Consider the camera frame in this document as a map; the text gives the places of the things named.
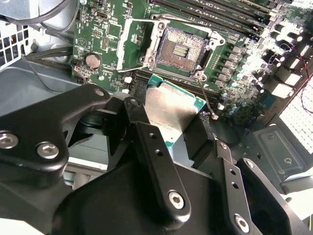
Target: red wire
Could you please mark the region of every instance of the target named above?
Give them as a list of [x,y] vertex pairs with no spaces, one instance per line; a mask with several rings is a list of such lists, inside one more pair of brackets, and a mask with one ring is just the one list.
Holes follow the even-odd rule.
[[79,66],[78,66],[78,65],[75,65],[75,66],[74,66],[74,70],[77,72],[77,74],[79,75],[79,77],[82,78],[82,80],[83,80],[83,85],[85,85],[85,84],[87,83],[87,78],[82,75],[82,73],[80,72]]
[[302,55],[300,55],[300,60],[302,61],[303,69],[305,70],[305,72],[306,72],[306,74],[307,74],[307,81],[304,83],[303,88],[302,88],[302,91],[301,91],[301,94],[300,94],[301,105],[302,105],[302,108],[303,108],[307,113],[313,114],[313,111],[309,110],[309,109],[304,105],[304,102],[303,102],[303,92],[304,92],[304,90],[306,89],[308,83],[310,82],[310,80],[311,80],[313,74],[309,75],[308,65],[305,63],[305,61],[304,61]]

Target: motherboard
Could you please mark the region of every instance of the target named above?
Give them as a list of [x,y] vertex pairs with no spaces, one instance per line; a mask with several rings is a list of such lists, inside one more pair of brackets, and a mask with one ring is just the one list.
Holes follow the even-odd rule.
[[80,0],[73,77],[135,95],[156,74],[200,97],[203,89],[220,118],[247,125],[305,79],[312,8],[313,0]]

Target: black metal arm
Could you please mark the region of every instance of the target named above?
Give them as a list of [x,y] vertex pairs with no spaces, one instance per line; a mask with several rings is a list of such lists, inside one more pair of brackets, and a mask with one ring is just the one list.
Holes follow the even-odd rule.
[[[70,192],[67,148],[94,134],[107,136],[110,171]],[[232,163],[208,123],[195,117],[184,137],[209,175],[173,163],[138,99],[94,85],[0,117],[0,217],[53,235],[309,234],[256,164]]]

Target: black cable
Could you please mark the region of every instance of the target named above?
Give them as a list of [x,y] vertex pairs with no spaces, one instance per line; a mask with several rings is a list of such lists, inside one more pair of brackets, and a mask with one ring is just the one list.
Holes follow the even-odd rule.
[[66,71],[72,71],[71,66],[67,64],[58,63],[51,60],[45,60],[45,59],[27,59],[30,62],[34,62],[43,66],[47,66],[50,68],[58,69],[58,70],[66,70]]
[[59,92],[59,91],[55,91],[53,89],[51,89],[50,87],[48,87],[45,82],[41,79],[41,77],[39,76],[39,74],[37,73],[37,71],[33,68],[33,66],[25,59],[25,57],[23,55],[21,55],[22,60],[24,60],[29,67],[31,68],[31,70],[33,71],[33,73],[36,75],[36,77],[38,78],[38,80],[40,81],[40,83],[50,92],[55,93],[55,94],[62,94],[63,92]]
[[27,60],[44,59],[44,58],[51,58],[51,57],[71,56],[72,54],[73,54],[73,51],[71,47],[61,47],[61,48],[55,48],[55,49],[45,50],[41,52],[31,53],[25,56],[25,58]]
[[40,24],[58,15],[61,11],[64,10],[64,8],[69,4],[69,2],[70,0],[63,0],[57,6],[52,8],[50,11],[32,19],[16,20],[10,17],[7,17],[7,19],[13,24],[21,24],[21,25],[38,24],[38,23]]
[[73,24],[75,23],[75,20],[76,20],[76,16],[78,14],[78,11],[79,11],[79,0],[76,0],[76,8],[75,8],[75,12],[74,12],[74,15],[71,19],[71,21],[69,22],[69,24],[65,27],[65,28],[62,28],[62,29],[55,29],[53,27],[50,27],[48,25],[46,25],[45,23],[41,23],[41,25],[43,27],[45,27],[49,32],[56,32],[56,33],[64,33],[64,32],[67,32],[72,26]]
[[[40,26],[35,25],[35,24],[31,24],[31,25],[29,25],[29,27],[32,27],[32,28],[33,28],[34,30],[36,30],[36,31],[40,31],[40,29],[41,29]],[[45,34],[50,35],[50,36],[52,36],[52,37],[59,38],[59,39],[61,39],[62,41],[66,42],[66,43],[68,43],[68,44],[70,44],[70,45],[73,44],[73,41],[69,40],[68,38],[66,38],[65,36],[63,36],[63,35],[60,34],[60,33],[57,33],[57,32],[50,32],[49,30],[46,30],[46,31],[45,31]]]

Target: white vent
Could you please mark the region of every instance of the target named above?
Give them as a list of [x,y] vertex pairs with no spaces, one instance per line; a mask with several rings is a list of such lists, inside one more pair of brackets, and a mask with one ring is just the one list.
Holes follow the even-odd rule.
[[0,22],[0,71],[21,58],[21,52],[30,52],[33,29]]
[[[303,92],[303,103],[313,110],[313,80]],[[310,154],[313,153],[313,114],[306,112],[301,103],[301,91],[279,116]]]

